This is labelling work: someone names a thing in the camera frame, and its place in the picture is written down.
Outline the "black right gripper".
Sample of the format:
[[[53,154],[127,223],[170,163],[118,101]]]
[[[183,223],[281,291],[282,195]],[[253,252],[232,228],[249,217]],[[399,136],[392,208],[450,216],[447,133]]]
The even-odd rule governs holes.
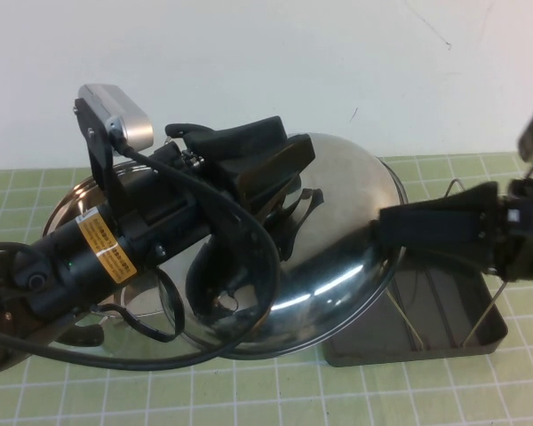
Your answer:
[[[442,198],[381,209],[374,233],[383,249],[447,257],[502,280],[533,281],[533,177],[506,192],[488,181]]]

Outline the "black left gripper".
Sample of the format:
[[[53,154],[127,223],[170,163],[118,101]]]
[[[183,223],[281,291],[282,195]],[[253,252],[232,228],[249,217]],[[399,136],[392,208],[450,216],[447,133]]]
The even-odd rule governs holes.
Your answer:
[[[191,131],[184,142],[200,156],[246,156],[217,164],[237,198],[254,198],[289,183],[315,159],[308,134],[287,137],[281,117],[272,116],[230,129]],[[130,165],[137,169],[119,179],[131,204],[120,220],[123,235],[145,266],[240,224],[236,204],[204,181],[190,159],[176,145],[149,156],[135,152]]]

